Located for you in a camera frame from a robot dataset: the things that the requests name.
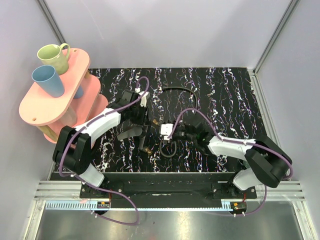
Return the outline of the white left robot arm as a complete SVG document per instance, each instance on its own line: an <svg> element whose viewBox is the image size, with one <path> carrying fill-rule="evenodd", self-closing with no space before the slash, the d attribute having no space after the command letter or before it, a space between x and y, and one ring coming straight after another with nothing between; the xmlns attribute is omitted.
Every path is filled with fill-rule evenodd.
<svg viewBox="0 0 320 240"><path fill-rule="evenodd" d="M107 131L129 121L146 126L148 119L148 91L125 90L122 97L108 104L93 119L77 126L64 126L58 136L52 160L60 168L66 168L90 184L90 192L97 198L108 193L105 177L93 166L92 146Z"/></svg>

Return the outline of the grey faucet with brass fittings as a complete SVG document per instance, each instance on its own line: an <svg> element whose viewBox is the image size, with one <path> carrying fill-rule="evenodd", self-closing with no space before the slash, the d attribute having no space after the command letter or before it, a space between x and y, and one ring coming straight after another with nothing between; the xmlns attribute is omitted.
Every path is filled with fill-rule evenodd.
<svg viewBox="0 0 320 240"><path fill-rule="evenodd" d="M154 126L156 126L156 124L152 121L148 121L144 125L135 124L133 126L130 126L126 131L119 134L117 136L117 139L119 141L129 138L137 140L138 150L150 156L153 153L153 151L145 145L145 140L151 131L151 127Z"/></svg>

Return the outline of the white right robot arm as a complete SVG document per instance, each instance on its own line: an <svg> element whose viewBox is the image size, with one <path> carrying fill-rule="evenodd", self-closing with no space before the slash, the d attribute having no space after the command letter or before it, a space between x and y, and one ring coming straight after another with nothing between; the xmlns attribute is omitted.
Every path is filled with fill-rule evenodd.
<svg viewBox="0 0 320 240"><path fill-rule="evenodd" d="M249 167L238 171L227 185L228 195L239 198L245 190L256 185L277 188L292 169L291 158L268 136L257 139L236 139L217 136L203 125L178 125L170 136L172 140L186 140L206 155L240 159Z"/></svg>

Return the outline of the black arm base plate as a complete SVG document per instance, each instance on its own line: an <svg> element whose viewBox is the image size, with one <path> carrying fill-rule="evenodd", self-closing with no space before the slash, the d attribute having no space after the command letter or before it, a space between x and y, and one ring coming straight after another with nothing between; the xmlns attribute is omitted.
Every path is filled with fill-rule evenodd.
<svg viewBox="0 0 320 240"><path fill-rule="evenodd" d="M212 181L106 181L101 189L122 193L129 198L137 196L199 196L211 199L247 199L257 198L256 189L250 187L241 191L228 184Z"/></svg>

